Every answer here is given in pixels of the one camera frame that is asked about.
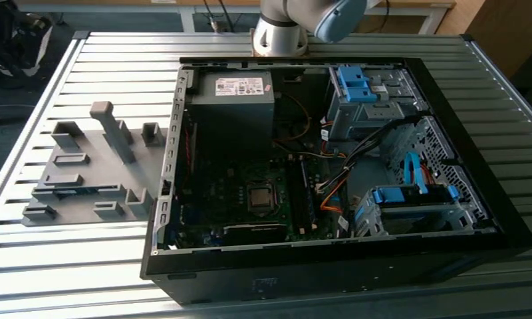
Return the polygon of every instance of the metal mesh panel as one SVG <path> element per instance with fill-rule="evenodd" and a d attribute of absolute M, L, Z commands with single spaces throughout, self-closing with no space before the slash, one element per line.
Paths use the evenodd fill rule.
<path fill-rule="evenodd" d="M 458 166 L 447 165 L 446 160 L 454 159 L 435 120 L 426 117 L 417 126 L 406 126 L 397 130 L 383 142 L 383 157 L 393 168 L 397 183 L 405 182 L 405 156 L 407 152 L 417 152 L 426 160 L 427 167 L 437 183 L 455 185 L 462 195 L 461 202 L 473 205 L 473 212 L 478 220 L 487 219 L 489 215 L 478 195 L 471 188 L 470 180 Z"/>

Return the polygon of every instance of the motherboard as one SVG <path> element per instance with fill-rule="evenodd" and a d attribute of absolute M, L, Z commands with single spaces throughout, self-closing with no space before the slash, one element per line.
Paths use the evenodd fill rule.
<path fill-rule="evenodd" d="M 328 174 L 320 159 L 200 161 L 186 180 L 172 233 L 180 248 L 334 238 L 336 219 L 314 195 Z"/>

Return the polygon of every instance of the slotted metal table surface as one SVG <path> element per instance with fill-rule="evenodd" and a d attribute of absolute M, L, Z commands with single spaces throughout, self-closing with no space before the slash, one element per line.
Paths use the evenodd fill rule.
<path fill-rule="evenodd" d="M 363 293 L 180 307 L 139 277 L 146 222 L 28 228 L 20 224 L 55 141 L 55 123 L 115 104 L 130 128 L 170 122 L 180 56 L 248 56 L 248 35 L 92 33 L 72 41 L 0 173 L 0 318 L 532 319 L 532 250 L 446 283 Z M 314 56 L 422 58 L 532 231 L 532 110 L 474 42 L 461 37 L 359 35 Z"/>

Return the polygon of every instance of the open computer case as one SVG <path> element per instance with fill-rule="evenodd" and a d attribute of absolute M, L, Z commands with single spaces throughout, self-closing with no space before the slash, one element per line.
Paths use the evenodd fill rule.
<path fill-rule="evenodd" d="M 531 232 L 417 58 L 183 58 L 142 277 L 180 304 L 441 282 Z"/>

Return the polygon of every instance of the metal case frame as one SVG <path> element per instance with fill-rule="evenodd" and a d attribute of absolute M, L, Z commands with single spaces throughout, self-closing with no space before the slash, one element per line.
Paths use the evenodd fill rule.
<path fill-rule="evenodd" d="M 299 294 L 353 292 L 406 284 L 441 282 L 478 265 L 532 248 L 532 234 L 489 168 L 438 84 L 418 58 L 184 58 L 186 72 L 198 67 L 240 68 L 276 63 L 323 65 L 402 63 L 415 79 L 447 142 L 473 183 L 483 206 L 497 220 L 498 233 L 458 237 L 365 241 L 311 247 L 280 246 L 262 250 L 219 251 L 180 255 L 152 252 L 152 212 L 142 261 L 142 277 L 180 304 L 223 300 L 256 300 Z M 188 85 L 179 75 L 175 101 Z M 174 107 L 171 131 L 182 124 L 183 110 Z"/>

